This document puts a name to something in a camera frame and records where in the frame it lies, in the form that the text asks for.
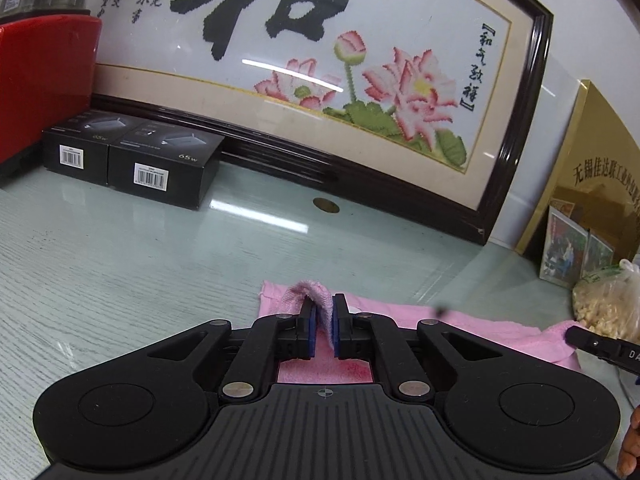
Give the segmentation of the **person right hand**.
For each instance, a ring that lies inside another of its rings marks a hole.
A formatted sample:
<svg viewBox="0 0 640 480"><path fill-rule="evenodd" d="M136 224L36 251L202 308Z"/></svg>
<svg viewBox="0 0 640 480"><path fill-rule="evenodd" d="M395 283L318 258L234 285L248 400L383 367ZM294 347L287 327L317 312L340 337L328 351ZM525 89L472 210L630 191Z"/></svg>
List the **person right hand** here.
<svg viewBox="0 0 640 480"><path fill-rule="evenodd" d="M630 416L629 427L626 431L623 443L618 453L616 474L622 479L639 470L640 457L640 406L637 406Z"/></svg>

